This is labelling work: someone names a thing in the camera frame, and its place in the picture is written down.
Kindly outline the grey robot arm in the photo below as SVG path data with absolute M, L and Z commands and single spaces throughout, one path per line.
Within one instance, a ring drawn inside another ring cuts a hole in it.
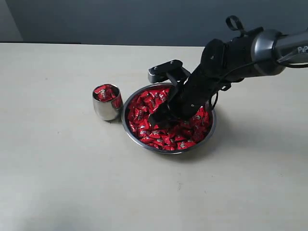
M 187 120 L 208 104 L 219 91 L 249 77 L 275 76 L 285 68 L 306 68 L 308 65 L 307 31 L 284 35 L 277 30 L 257 29 L 242 32 L 225 43 L 210 41 L 204 48 L 199 65 L 189 72 L 180 60 L 172 60 L 148 71 L 151 83 L 170 80 L 172 88 L 167 100 L 150 116 L 153 126 L 166 127 L 178 120 Z

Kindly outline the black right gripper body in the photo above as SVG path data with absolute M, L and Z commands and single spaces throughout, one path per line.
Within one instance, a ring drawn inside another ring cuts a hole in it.
M 219 75 L 211 74 L 198 65 L 184 84 L 169 92 L 167 107 L 174 118 L 186 120 L 195 115 L 218 91 L 230 86 L 229 81 L 221 80 Z

